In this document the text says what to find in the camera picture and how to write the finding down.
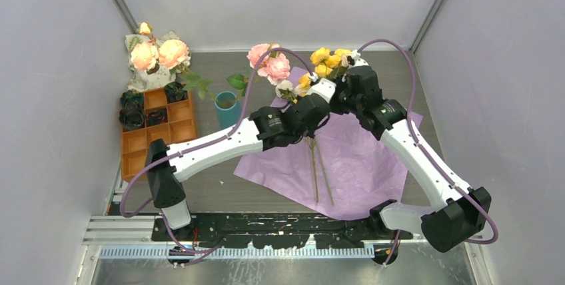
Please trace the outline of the white yellow flower stem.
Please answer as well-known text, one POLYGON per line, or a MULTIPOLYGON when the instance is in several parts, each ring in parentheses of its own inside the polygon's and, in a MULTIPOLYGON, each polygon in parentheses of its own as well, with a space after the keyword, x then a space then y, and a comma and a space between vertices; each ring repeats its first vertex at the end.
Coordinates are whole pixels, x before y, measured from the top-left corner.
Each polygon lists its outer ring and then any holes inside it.
MULTIPOLYGON (((306 95, 309 89, 309 77, 303 75, 297 85, 294 85, 290 80, 284 79, 275 86, 276 96, 287 102, 287 105, 298 103, 298 98, 306 95)), ((310 165, 312 170, 312 180, 314 183, 314 199, 315 203, 320 202, 318 171, 316 165, 316 140, 311 137, 306 137, 306 145, 310 153, 310 165)))

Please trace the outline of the pink rose flower stem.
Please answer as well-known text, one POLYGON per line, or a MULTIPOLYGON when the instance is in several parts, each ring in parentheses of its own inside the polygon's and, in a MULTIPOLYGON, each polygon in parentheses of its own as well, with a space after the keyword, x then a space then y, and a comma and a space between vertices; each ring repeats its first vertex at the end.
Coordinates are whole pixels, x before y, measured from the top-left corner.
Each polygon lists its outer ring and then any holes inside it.
POLYGON ((246 58, 251 68, 249 75, 233 74, 227 78, 227 83, 238 91, 238 99, 246 95, 251 72, 255 70, 257 63, 259 63, 259 67, 255 74, 265 78, 271 85, 275 86, 278 97, 283 97, 292 90, 293 83, 288 79, 290 76, 290 61, 284 53, 280 51, 272 52, 261 60, 265 52, 279 47, 278 43, 261 43, 248 51, 246 58))

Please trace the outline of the pink paper flower bouquet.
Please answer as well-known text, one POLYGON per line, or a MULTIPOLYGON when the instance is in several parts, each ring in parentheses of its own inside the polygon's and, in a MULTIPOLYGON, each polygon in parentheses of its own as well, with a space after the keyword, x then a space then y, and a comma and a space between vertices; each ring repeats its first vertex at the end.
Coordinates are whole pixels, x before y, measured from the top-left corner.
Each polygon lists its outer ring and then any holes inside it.
POLYGON ((248 154, 234 174, 339 220, 366 218, 389 199, 400 200, 408 170, 352 114, 330 116, 306 141, 248 154))

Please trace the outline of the teal cylindrical vase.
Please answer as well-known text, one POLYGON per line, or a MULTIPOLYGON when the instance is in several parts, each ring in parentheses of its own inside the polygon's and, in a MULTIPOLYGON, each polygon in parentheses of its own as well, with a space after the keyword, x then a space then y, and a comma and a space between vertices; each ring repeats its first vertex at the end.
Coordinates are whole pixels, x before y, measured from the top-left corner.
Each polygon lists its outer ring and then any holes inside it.
POLYGON ((216 96, 215 108, 221 129, 227 129, 235 125, 242 112, 241 104, 236 94, 230 91, 221 92, 216 96))

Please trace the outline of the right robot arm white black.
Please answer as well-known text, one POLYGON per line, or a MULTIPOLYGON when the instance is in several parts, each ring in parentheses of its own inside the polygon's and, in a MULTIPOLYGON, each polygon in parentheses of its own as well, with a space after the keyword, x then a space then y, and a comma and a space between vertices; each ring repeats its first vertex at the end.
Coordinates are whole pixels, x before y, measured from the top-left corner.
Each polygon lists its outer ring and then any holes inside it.
POLYGON ((376 73, 368 65, 349 69, 335 81, 332 111, 354 114, 362 128, 389 148, 423 189, 429 206, 387 200, 371 209, 370 230, 380 239, 395 230, 420 234, 445 253, 469 242, 487 222, 492 202, 483 187, 473 188, 424 140, 404 107, 384 99, 376 73))

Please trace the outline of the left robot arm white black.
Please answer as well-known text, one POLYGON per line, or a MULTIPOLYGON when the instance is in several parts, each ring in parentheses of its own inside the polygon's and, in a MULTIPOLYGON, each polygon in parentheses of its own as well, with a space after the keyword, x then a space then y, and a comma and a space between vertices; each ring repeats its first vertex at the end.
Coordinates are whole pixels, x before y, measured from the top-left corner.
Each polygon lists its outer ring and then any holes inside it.
POLYGON ((183 181, 226 160, 300 142, 329 115, 330 100, 330 95, 311 93, 286 110, 262 107, 238 126, 193 142, 152 142, 146 159, 147 179, 153 204, 163 213, 170 234, 186 240, 195 229, 183 181))

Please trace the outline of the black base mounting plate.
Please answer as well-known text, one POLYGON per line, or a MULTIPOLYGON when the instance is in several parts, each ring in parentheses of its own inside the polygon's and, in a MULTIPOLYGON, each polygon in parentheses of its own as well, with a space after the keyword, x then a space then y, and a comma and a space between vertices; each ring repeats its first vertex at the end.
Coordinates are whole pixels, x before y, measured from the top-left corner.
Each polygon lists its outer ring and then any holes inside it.
POLYGON ((362 248, 370 241, 390 244, 394 232, 374 217, 337 220, 315 213, 195 213, 191 223, 173 230, 180 242, 205 248, 303 248, 313 237, 317 249, 362 248))

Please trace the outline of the orange compartment tray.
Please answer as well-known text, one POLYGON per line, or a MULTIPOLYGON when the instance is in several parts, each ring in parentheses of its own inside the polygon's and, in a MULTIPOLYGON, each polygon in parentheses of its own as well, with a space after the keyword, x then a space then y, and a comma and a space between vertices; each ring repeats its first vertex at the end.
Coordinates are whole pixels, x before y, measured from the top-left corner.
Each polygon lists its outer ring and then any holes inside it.
POLYGON ((193 96, 188 92, 188 99, 168 103, 163 88, 151 89, 143 94, 145 127, 134 131, 121 130, 121 178, 130 182, 145 166, 150 144, 159 139, 166 144, 183 143, 198 137, 193 96), (154 109, 166 108, 166 123, 147 127, 146 114, 154 109))

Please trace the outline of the dark rolled fabric top-right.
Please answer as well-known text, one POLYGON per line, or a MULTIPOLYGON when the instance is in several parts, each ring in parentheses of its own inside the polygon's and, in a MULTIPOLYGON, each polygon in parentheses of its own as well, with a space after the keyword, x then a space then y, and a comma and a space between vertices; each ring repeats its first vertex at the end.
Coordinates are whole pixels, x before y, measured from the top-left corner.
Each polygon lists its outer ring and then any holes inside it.
POLYGON ((175 103, 188 99, 188 92, 184 90, 184 85, 173 81, 163 87, 168 103, 175 103))

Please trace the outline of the dark rolled fabric center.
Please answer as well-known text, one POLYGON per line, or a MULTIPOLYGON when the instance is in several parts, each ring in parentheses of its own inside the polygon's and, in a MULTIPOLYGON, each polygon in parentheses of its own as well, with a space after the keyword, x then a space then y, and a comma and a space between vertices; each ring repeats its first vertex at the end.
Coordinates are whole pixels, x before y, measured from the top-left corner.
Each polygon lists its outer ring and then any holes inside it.
POLYGON ((166 108, 159 108, 149 111, 146 114, 146 125, 152 127, 166 123, 168 121, 168 114, 166 108))

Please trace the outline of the dark rolled fabric middle-left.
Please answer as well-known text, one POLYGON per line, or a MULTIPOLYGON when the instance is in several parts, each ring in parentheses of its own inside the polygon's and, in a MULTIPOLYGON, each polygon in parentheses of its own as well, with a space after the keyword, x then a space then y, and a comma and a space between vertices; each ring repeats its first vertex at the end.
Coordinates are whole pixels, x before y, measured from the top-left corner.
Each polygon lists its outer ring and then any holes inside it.
POLYGON ((145 112, 140 105, 128 105, 119 111, 119 122, 123 131, 134 131, 145 127, 145 112))

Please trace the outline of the dark rolled fabric top-left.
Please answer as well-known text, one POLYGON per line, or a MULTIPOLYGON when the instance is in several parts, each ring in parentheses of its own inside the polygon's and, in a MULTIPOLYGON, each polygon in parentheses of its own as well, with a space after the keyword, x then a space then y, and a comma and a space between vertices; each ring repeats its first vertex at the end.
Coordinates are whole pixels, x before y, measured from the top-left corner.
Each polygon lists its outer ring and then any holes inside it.
POLYGON ((128 90, 122 93, 119 99, 122 108, 128 107, 130 105, 144 106, 143 94, 136 90, 128 90))

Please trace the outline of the aluminium rail frame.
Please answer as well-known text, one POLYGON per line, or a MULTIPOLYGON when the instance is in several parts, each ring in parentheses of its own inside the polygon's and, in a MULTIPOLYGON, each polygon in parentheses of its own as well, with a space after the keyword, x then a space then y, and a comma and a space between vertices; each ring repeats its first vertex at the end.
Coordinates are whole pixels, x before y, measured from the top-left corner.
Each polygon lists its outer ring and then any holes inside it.
POLYGON ((205 248, 197 242, 189 244, 173 240, 159 215, 141 215, 134 218, 121 216, 94 216, 91 218, 84 243, 93 251, 93 260, 167 260, 186 264, 204 257, 209 260, 230 259, 313 259, 313 258, 369 258, 373 259, 379 241, 370 241, 362 248, 317 249, 313 237, 303 248, 263 249, 249 244, 246 248, 205 248))

